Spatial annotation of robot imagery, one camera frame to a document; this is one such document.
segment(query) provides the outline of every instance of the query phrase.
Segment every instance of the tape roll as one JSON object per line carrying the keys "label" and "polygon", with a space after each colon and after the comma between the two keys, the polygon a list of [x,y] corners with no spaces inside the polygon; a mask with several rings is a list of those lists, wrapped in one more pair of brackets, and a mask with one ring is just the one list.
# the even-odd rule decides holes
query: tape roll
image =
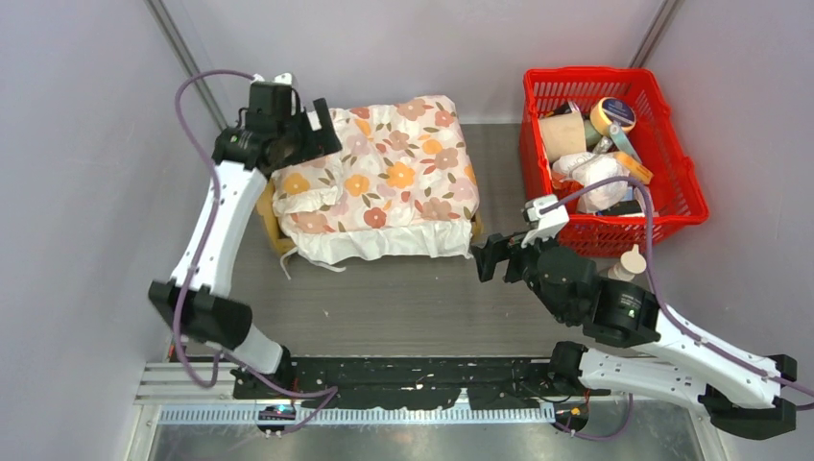
{"label": "tape roll", "polygon": [[622,131],[619,124],[614,122],[608,128],[608,131],[610,132],[610,139],[613,140],[613,144],[616,144],[616,149],[633,157],[637,162],[641,163],[641,157],[638,156],[638,152],[635,151],[634,145],[631,144],[631,140],[628,139],[628,136]]}
{"label": "tape roll", "polygon": [[549,162],[586,151],[583,116],[579,112],[541,118],[538,123],[545,157]]}
{"label": "tape roll", "polygon": [[607,136],[613,122],[618,123],[622,131],[628,133],[635,126],[634,110],[621,99],[600,99],[590,110],[590,123],[602,136]]}

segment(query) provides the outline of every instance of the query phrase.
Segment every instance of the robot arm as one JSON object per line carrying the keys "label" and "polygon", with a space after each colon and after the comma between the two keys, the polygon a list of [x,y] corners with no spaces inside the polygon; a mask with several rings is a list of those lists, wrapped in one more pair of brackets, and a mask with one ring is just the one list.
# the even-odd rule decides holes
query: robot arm
{"label": "robot arm", "polygon": [[797,375],[794,359],[742,351],[667,306],[673,317],[704,338],[693,341],[670,322],[652,293],[633,283],[599,276],[594,261],[558,245],[555,237],[567,223],[567,213],[562,206],[542,212],[556,202],[554,196],[529,202],[524,217],[531,230],[510,236],[495,234],[472,249],[480,280],[491,279],[495,264],[508,259],[504,281],[524,281],[558,322],[582,326],[583,334],[600,344],[645,352],[659,360],[621,358],[575,343],[560,343],[552,354],[552,366],[567,389],[575,394],[610,389],[671,401],[710,416],[722,430],[751,439],[794,429],[795,405],[780,397],[778,383],[725,359],[703,343],[748,361],[768,376],[791,381]]}
{"label": "robot arm", "polygon": [[161,317],[172,327],[180,285],[186,278],[204,229],[211,226],[199,263],[183,301],[184,335],[232,356],[264,375],[274,375],[288,351],[272,341],[251,320],[248,305],[227,298],[232,268],[251,210],[271,174],[339,151],[325,99],[306,112],[293,88],[291,74],[273,82],[256,77],[251,83],[245,124],[228,127],[215,142],[212,159],[220,180],[220,201],[210,224],[215,184],[209,185],[198,224],[186,251],[168,281],[154,281],[148,293]]}

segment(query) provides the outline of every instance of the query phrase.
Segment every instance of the plastic bag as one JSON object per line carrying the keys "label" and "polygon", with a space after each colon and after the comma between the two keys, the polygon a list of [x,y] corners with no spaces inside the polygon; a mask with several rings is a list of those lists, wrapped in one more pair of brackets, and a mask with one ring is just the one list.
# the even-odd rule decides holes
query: plastic bag
{"label": "plastic bag", "polygon": [[[622,166],[611,155],[599,155],[591,152],[563,156],[554,162],[552,168],[552,182],[555,184],[573,180],[582,186],[613,178],[614,176],[628,176],[630,171]],[[612,182],[598,189],[591,190],[580,197],[577,211],[582,213],[595,213],[616,205],[625,197],[628,184],[626,182]]]}

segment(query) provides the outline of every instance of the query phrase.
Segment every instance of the tape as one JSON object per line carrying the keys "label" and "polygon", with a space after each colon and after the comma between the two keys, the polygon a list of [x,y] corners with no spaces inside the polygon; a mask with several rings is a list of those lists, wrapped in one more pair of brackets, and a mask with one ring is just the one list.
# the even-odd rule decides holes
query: tape
{"label": "tape", "polygon": [[545,157],[554,162],[568,154],[586,151],[585,127],[579,112],[541,118],[538,120]]}
{"label": "tape", "polygon": [[628,139],[628,136],[624,131],[622,131],[622,127],[620,127],[618,123],[613,122],[608,128],[608,132],[610,133],[610,139],[613,140],[613,144],[616,144],[616,149],[633,157],[634,160],[641,163],[641,157],[638,156],[638,153],[634,149],[634,145],[631,144],[631,140]]}
{"label": "tape", "polygon": [[653,179],[653,172],[644,167],[641,163],[634,160],[633,157],[625,154],[622,151],[613,153],[616,161],[622,164],[625,168],[631,170],[631,176],[638,179],[645,184],[649,184]]}
{"label": "tape", "polygon": [[628,133],[635,126],[634,110],[621,99],[600,99],[590,110],[590,123],[602,136],[607,136],[613,122],[618,123],[622,131]]}

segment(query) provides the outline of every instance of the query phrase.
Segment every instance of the red plastic basket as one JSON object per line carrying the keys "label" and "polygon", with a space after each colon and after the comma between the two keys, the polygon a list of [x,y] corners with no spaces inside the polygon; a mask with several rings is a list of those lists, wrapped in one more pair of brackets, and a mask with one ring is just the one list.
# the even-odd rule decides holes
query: red plastic basket
{"label": "red plastic basket", "polygon": [[[555,190],[551,185],[537,123],[539,115],[569,100],[588,112],[601,98],[612,96],[634,109],[636,125],[629,137],[642,163],[654,173],[650,182],[650,193],[658,213],[654,221],[654,243],[684,226],[701,224],[709,216],[695,178],[695,167],[682,151],[670,123],[670,107],[664,102],[656,78],[649,70],[610,67],[532,69],[526,72],[523,86],[526,108],[519,150],[527,199],[552,193],[562,198],[575,190],[573,187]],[[559,235],[560,243],[580,255],[619,256],[634,243],[644,241],[644,218],[569,214],[570,221]]]}

